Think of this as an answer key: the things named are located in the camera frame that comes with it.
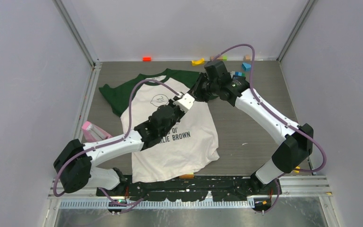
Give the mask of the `white and green t-shirt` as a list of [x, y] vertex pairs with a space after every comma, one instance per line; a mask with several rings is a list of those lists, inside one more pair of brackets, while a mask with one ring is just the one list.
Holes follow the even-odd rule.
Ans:
[[[127, 131], [168, 104], [175, 92], [188, 92], [198, 77], [195, 71], [166, 69], [156, 75], [139, 74], [114, 88], [103, 85], [99, 91]], [[157, 145], [132, 153], [133, 182], [166, 181], [197, 172], [219, 159], [217, 149], [218, 134], [208, 104], [196, 102]]]

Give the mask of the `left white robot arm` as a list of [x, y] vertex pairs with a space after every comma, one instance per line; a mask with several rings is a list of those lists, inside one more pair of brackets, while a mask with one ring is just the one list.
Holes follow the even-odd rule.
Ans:
[[120, 196], [126, 183], [116, 169], [102, 169], [99, 165], [128, 153], [140, 152], [159, 143], [192, 108], [195, 98], [181, 94], [167, 105], [158, 107], [148, 120], [123, 135], [98, 142], [82, 144], [73, 139], [56, 158], [53, 167], [57, 172], [54, 189], [61, 183], [64, 193], [74, 193], [86, 186], [108, 189]]

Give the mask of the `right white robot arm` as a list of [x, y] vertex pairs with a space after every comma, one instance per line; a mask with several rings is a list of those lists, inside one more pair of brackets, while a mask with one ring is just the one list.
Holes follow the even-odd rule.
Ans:
[[223, 61], [205, 64], [193, 88], [189, 91], [196, 101], [207, 102], [218, 96], [255, 120], [273, 138], [278, 148], [271, 159], [249, 179], [250, 188], [263, 194], [277, 177], [291, 173], [312, 153], [313, 128], [300, 126], [268, 105], [244, 77], [232, 78]]

